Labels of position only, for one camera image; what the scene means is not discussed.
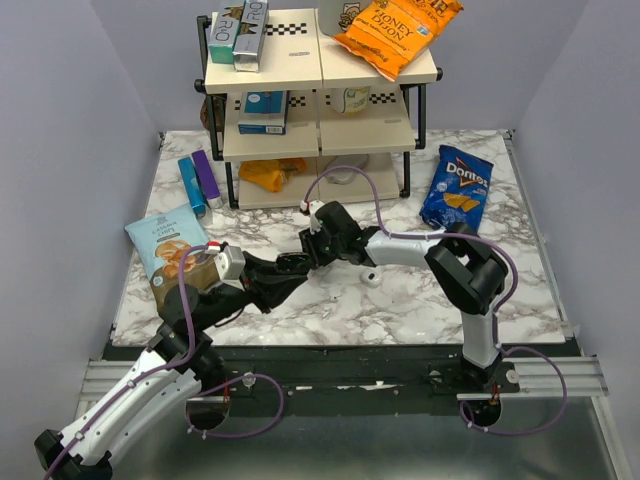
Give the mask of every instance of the marble surface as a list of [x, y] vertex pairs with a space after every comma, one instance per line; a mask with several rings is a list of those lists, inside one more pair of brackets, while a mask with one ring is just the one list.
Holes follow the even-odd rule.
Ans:
[[[501, 341], [563, 342], [558, 311], [499, 132], [429, 131], [427, 148], [411, 155], [411, 197], [382, 202], [386, 226], [399, 232], [428, 230], [418, 212], [433, 178], [440, 144], [459, 147], [494, 164], [480, 233], [514, 258], [521, 278], [515, 296], [501, 309]], [[205, 132], [167, 133], [147, 215], [187, 201], [176, 161], [199, 149], [205, 149], [211, 158]], [[401, 155], [394, 155], [398, 179], [402, 178], [401, 159]], [[226, 203], [224, 165], [216, 162], [214, 172]], [[347, 210], [361, 225], [376, 222], [372, 202], [350, 204]], [[238, 211], [225, 206], [208, 214], [202, 224], [212, 240], [224, 240], [259, 257], [274, 259], [278, 253], [300, 250], [298, 231], [306, 228], [308, 218], [294, 208]], [[309, 281], [271, 314], [262, 315], [250, 306], [234, 323], [207, 333], [222, 345], [462, 342], [460, 314], [431, 272], [395, 266], [380, 270], [382, 283], [372, 289], [360, 281], [361, 267], [334, 262], [311, 272]], [[159, 324], [151, 289], [134, 253], [113, 343], [144, 345]]]

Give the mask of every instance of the gray wall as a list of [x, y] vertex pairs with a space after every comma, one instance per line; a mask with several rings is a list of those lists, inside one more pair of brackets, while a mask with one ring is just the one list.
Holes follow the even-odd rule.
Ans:
[[[201, 128], [197, 15], [217, 1], [91, 0], [158, 129]], [[475, 0], [432, 47], [445, 77], [430, 87], [430, 128], [512, 128], [587, 0]], [[317, 0], [272, 0], [271, 8]]]
[[569, 318], [640, 478], [640, 3], [591, 0], [516, 132]]
[[158, 136], [86, 0], [0, 6], [0, 478], [72, 420], [104, 346]]

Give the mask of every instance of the shelving unit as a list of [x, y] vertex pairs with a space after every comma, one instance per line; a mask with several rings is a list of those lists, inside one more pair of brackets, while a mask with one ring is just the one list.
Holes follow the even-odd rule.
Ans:
[[[382, 198], [410, 195], [409, 152], [425, 146], [426, 84], [442, 76], [428, 50], [391, 83], [366, 61], [323, 35], [315, 10], [272, 10], [260, 72], [236, 72], [233, 65], [214, 64], [208, 58], [207, 28], [215, 18], [214, 13], [197, 19], [204, 79], [195, 81], [195, 89], [206, 96], [213, 157], [226, 162], [232, 208], [299, 205], [315, 176], [336, 155], [357, 153], [370, 155], [365, 170], [374, 177]], [[345, 116], [331, 108], [331, 88], [362, 86], [371, 87], [365, 110]], [[418, 139], [409, 117], [409, 91], [413, 88], [418, 90]], [[240, 135], [237, 121], [242, 92], [275, 90], [291, 92], [286, 135]], [[223, 119], [222, 132], [216, 128], [216, 117]], [[402, 189], [397, 184], [391, 152], [404, 153]], [[290, 157], [307, 159], [308, 168], [287, 183], [282, 192], [271, 193], [240, 179], [236, 197], [231, 162]], [[314, 195], [325, 201], [370, 200], [370, 188], [362, 180], [335, 185], [323, 179]]]

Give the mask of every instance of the shelf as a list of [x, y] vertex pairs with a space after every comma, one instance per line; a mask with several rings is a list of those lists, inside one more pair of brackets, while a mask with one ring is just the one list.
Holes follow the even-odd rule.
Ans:
[[[318, 173], [324, 172], [333, 157], [320, 157], [318, 159]], [[363, 168], [369, 174], [378, 191], [380, 200], [389, 200], [400, 196], [396, 172], [393, 168], [391, 155], [388, 153], [374, 153], [369, 156], [369, 163]], [[338, 200], [343, 203], [367, 202], [373, 200], [371, 186], [362, 175], [348, 185], [329, 183], [326, 178], [318, 182], [320, 187], [320, 200], [327, 203]]]
[[[215, 12], [211, 18], [213, 25]], [[209, 58], [204, 85], [209, 94], [322, 88], [313, 9], [271, 10], [260, 72], [236, 72], [233, 65]]]
[[[320, 61], [324, 88], [372, 87], [389, 85], [389, 80], [369, 65], [363, 58], [350, 53], [333, 38], [318, 32]], [[395, 84], [434, 83], [438, 79], [438, 69], [429, 49], [422, 52], [398, 75]]]
[[[280, 192], [269, 192], [260, 185], [247, 182], [240, 178], [238, 180], [238, 203], [241, 210], [251, 210], [256, 208], [275, 207], [299, 207], [304, 199], [311, 183], [317, 177], [316, 159], [305, 158], [307, 170], [294, 175], [282, 187]], [[318, 199], [318, 187], [316, 186], [309, 197], [311, 200]]]
[[230, 93], [224, 125], [224, 159], [229, 162], [317, 157], [316, 106], [311, 90], [293, 90], [285, 135], [240, 135], [238, 117], [242, 94]]
[[329, 93], [330, 90], [316, 93], [323, 155], [406, 152], [416, 148], [400, 87], [372, 87], [367, 107], [355, 115], [342, 115], [331, 108]]

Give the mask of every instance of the light blue snack bag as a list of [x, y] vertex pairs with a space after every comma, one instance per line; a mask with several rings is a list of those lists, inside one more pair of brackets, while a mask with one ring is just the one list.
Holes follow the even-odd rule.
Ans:
[[[204, 245], [208, 238], [187, 203], [124, 227], [136, 246], [151, 284], [158, 310], [172, 287], [178, 284], [180, 257], [189, 248]], [[214, 255], [194, 252], [184, 264], [185, 283], [204, 290], [218, 280]]]

